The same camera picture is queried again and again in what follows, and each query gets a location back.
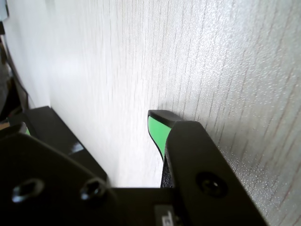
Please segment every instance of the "black plastic part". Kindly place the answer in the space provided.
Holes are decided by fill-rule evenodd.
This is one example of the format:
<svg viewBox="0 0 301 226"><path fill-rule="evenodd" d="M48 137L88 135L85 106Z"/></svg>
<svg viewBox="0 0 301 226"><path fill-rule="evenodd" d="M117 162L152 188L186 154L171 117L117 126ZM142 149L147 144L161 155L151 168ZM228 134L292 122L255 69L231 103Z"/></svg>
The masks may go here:
<svg viewBox="0 0 301 226"><path fill-rule="evenodd" d="M177 121L183 121L181 117L167 110L149 110L148 116L172 128Z"/></svg>
<svg viewBox="0 0 301 226"><path fill-rule="evenodd" d="M81 200L81 188L95 177L33 137L17 133L1 139L1 221L4 225L123 225L112 191L97 206ZM26 202L12 202L14 188L30 178L43 181L43 191Z"/></svg>
<svg viewBox="0 0 301 226"><path fill-rule="evenodd" d="M266 225L199 122L175 123L167 138L166 148L170 173L191 225ZM204 192L199 186L202 181L209 185L206 189L212 188L215 183L223 189L225 186L222 183L225 183L226 191L214 191L215 188L212 188L211 193L208 190Z"/></svg>
<svg viewBox="0 0 301 226"><path fill-rule="evenodd" d="M25 133L26 129L27 129L27 127L24 122L17 124L15 126L6 127L5 129L0 130L0 139L9 137L15 133Z"/></svg>
<svg viewBox="0 0 301 226"><path fill-rule="evenodd" d="M68 155L104 181L107 180L105 171L52 108L45 106L31 109L9 117L8 121L12 126L25 122L31 136ZM79 145L81 150L74 151L75 145Z"/></svg>
<svg viewBox="0 0 301 226"><path fill-rule="evenodd" d="M266 225L201 124L175 123L166 147L175 188L106 187L98 193L104 183L83 190L96 176L67 155L28 135L4 136L0 138L1 220L11 225L161 226L158 222L166 216L163 206L172 206L174 226ZM32 178L43 182L43 189L25 202L12 202L14 188ZM34 189L29 186L17 194ZM97 194L87 202L81 199L83 191Z"/></svg>
<svg viewBox="0 0 301 226"><path fill-rule="evenodd" d="M174 124L177 121L183 121L183 119L181 117L179 117L178 115L176 115L173 112L167 111L167 110L149 110L148 111L148 117L152 117L155 120L161 122L162 124L172 128L174 126ZM161 179L161 188L171 188L173 187L172 184L172 180L170 178L170 173L169 173L169 169L168 169L168 164L167 164L167 160L166 160L166 155L163 158L162 153L159 149L159 147L157 146L156 142L154 141L154 139L151 137L152 141L154 142L154 144L156 145L162 159L163 159L163 170L162 170L162 179Z"/></svg>

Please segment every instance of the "green pad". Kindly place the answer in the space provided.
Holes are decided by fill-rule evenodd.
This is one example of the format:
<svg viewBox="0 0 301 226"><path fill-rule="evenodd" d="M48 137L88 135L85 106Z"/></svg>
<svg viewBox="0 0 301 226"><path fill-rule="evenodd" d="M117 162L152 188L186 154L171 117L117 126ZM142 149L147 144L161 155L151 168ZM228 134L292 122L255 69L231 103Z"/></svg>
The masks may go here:
<svg viewBox="0 0 301 226"><path fill-rule="evenodd" d="M150 136L154 140L157 147L160 149L162 156L164 157L165 144L171 128L150 116L148 117L148 125Z"/></svg>

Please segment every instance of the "dark object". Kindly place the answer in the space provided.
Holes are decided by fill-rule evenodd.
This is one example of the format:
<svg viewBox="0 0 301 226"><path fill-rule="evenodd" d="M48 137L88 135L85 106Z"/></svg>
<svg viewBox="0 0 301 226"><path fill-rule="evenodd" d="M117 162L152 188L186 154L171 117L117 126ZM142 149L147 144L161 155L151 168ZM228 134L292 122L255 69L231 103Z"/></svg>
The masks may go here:
<svg viewBox="0 0 301 226"><path fill-rule="evenodd" d="M52 108L46 106L26 110L9 117L8 122L11 126L25 122L31 136L68 155L104 181L107 180L105 171Z"/></svg>
<svg viewBox="0 0 301 226"><path fill-rule="evenodd" d="M99 178L88 180L80 191L82 200L91 200L93 198L102 198L105 193L105 182Z"/></svg>
<svg viewBox="0 0 301 226"><path fill-rule="evenodd" d="M216 198L222 198L227 194L227 184L213 173L201 172L197 175L196 181L204 194Z"/></svg>
<svg viewBox="0 0 301 226"><path fill-rule="evenodd" d="M94 184L95 174L35 138L6 136L0 139L1 219L31 225L266 225L200 123L177 121L166 157L174 188L106 187L90 205L82 200L83 192L96 191L93 200L104 187ZM21 205L13 203L11 191L29 178L42 180L43 192Z"/></svg>
<svg viewBox="0 0 301 226"><path fill-rule="evenodd" d="M37 197L43 191L43 189L43 181L36 178L29 179L14 188L12 201L18 203Z"/></svg>

